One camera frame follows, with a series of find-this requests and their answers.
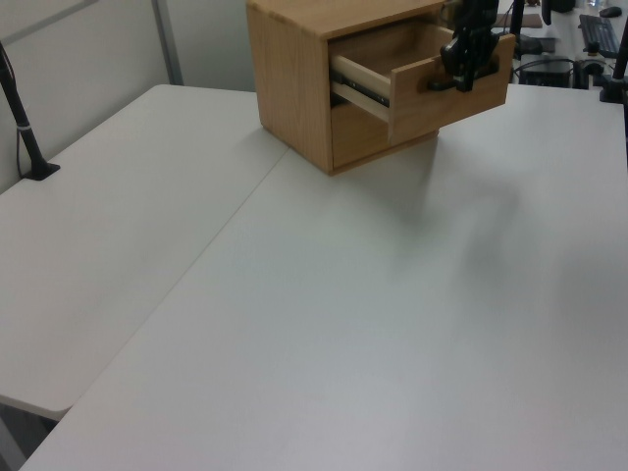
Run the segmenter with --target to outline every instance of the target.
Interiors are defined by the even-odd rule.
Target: computer mouse
[[[615,18],[621,16],[621,8],[619,7],[608,7],[600,10],[600,16],[602,18]]]

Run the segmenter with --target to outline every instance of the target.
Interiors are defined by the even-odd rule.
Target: wooden drawer
[[[443,1],[247,0],[264,128],[322,171],[336,174],[502,104],[512,36],[495,52],[498,73],[476,80],[472,92],[428,89],[429,80],[449,79],[440,49],[451,32],[434,25]],[[330,71],[384,100],[336,86]]]
[[[451,36],[452,31],[443,27],[409,22],[330,42],[330,75],[337,80],[330,83],[331,91],[387,123],[389,145],[503,104],[513,36],[499,41],[492,58],[497,72],[476,79],[473,91],[428,88],[430,80],[451,81],[440,55],[441,46],[449,43]],[[350,81],[366,91],[338,81]]]

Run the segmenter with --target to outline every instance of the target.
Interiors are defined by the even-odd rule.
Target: floor
[[[0,405],[0,471],[18,471],[56,423]]]

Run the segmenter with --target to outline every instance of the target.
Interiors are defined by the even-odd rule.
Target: black device
[[[573,64],[573,88],[589,89],[589,77],[593,77],[594,86],[599,84],[604,73],[606,62],[600,59],[600,45],[596,42],[589,44],[587,57],[582,58]]]
[[[609,19],[580,15],[580,29],[585,40],[585,51],[592,42],[596,42],[600,45],[600,54],[606,58],[617,58],[619,43]]]
[[[553,56],[548,61],[548,56],[526,54],[521,57],[520,70],[520,84],[569,88],[571,64],[566,57]]]
[[[621,17],[621,8],[619,7],[608,7],[600,10],[601,18],[617,18]]]
[[[628,82],[624,75],[626,74],[626,63],[628,62],[628,20],[624,26],[624,32],[621,36],[621,44],[617,52],[617,61],[612,77],[603,76],[603,89],[600,92],[600,101],[606,103],[626,103],[626,89]]]
[[[576,0],[550,0],[549,8],[553,12],[567,13],[576,7]]]
[[[2,43],[0,42],[0,82],[4,94],[9,102],[9,107],[18,125],[18,132],[22,136],[28,155],[30,156],[30,172],[24,175],[25,179],[42,181],[59,170],[59,166],[50,164],[44,160],[37,145],[35,134],[30,127],[28,116],[18,94],[16,78],[13,74],[11,62],[7,56]]]

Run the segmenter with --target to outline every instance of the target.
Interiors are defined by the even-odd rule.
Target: open drawer
[[[389,145],[503,104],[514,36],[499,40],[491,60],[497,71],[477,78],[472,91],[433,91],[429,81],[451,81],[441,60],[441,46],[451,36],[443,27],[413,21],[331,41],[331,91],[388,123]],[[340,76],[351,86],[338,83]]]

